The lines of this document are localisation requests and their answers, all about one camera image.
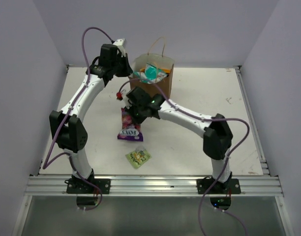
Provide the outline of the orange Kettle honey dijon chips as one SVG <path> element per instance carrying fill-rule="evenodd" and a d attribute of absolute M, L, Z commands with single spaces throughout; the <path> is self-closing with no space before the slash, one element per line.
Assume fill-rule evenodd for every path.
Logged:
<path fill-rule="evenodd" d="M 167 70 L 167 69 L 161 69 L 162 72 L 166 73 L 166 74 L 170 74 L 171 70 Z"/>

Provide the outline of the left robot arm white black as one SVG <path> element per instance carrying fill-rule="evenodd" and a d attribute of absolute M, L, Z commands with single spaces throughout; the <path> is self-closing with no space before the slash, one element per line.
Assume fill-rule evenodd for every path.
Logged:
<path fill-rule="evenodd" d="M 78 187 L 84 193 L 94 190 L 95 180 L 85 152 L 88 133 L 83 121 L 95 98 L 113 77 L 128 77 L 132 73 L 124 41 L 120 38 L 103 44 L 100 55 L 87 64 L 85 78 L 76 93 L 60 111 L 52 111 L 49 116 L 51 146 L 57 144 L 68 156 L 72 177 L 79 179 Z"/>

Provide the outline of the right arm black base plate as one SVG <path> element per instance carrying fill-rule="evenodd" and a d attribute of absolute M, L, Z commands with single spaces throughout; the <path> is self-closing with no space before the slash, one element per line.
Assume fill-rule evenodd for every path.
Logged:
<path fill-rule="evenodd" d="M 225 183 L 217 182 L 212 188 L 214 179 L 204 177 L 196 179 L 196 187 L 198 194 L 203 195 L 209 189 L 207 194 L 241 194 L 240 182 L 237 178 L 230 178 Z"/>

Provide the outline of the small green snack packet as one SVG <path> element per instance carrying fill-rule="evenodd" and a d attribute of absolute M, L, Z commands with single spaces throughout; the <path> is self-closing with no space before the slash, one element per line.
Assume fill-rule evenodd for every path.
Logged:
<path fill-rule="evenodd" d="M 151 159 L 151 154 L 144 146 L 138 146 L 136 149 L 126 154 L 125 157 L 134 169 L 138 169 Z"/>

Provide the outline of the teal snack packet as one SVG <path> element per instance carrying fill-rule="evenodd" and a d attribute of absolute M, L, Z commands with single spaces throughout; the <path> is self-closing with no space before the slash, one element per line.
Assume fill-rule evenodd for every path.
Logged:
<path fill-rule="evenodd" d="M 136 76 L 142 83 L 155 84 L 165 79 L 168 74 L 161 71 L 156 66 L 147 63 L 144 69 L 134 71 L 133 75 Z"/>

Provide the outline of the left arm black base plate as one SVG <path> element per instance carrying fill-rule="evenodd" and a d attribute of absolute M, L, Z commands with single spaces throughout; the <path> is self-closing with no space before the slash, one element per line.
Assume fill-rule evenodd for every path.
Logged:
<path fill-rule="evenodd" d="M 67 184 L 67 194 L 109 194 L 111 180 L 108 178 L 94 178 L 90 184 L 79 178 L 70 178 L 64 181 Z"/>

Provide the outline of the purple Fox's candy bag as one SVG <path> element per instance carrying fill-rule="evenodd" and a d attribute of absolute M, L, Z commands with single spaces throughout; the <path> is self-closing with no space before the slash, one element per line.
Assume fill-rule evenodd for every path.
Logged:
<path fill-rule="evenodd" d="M 132 142 L 143 142 L 144 137 L 141 132 L 141 126 L 134 124 L 130 114 L 121 108 L 121 130 L 118 133 L 118 140 L 132 141 Z"/>

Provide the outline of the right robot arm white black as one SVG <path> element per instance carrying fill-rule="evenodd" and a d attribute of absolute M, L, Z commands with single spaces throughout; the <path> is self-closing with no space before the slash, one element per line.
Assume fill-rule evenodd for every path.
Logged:
<path fill-rule="evenodd" d="M 130 90 L 124 97 L 125 110 L 132 122 L 141 124 L 147 118 L 170 121 L 186 128 L 203 139 L 203 152 L 211 159 L 212 187 L 218 193 L 230 187 L 232 172 L 228 154 L 233 134 L 224 116 L 207 116 L 186 109 L 162 94 L 150 96 L 140 87 Z"/>

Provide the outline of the brown paper bag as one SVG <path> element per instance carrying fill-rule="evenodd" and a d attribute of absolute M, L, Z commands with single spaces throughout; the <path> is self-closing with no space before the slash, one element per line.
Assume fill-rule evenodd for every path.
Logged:
<path fill-rule="evenodd" d="M 163 91 L 170 97 L 172 90 L 172 79 L 175 61 L 164 54 L 166 39 L 164 40 L 161 53 L 147 53 L 138 56 L 131 64 L 133 73 L 129 76 L 130 87 L 141 87 L 150 96 Z"/>

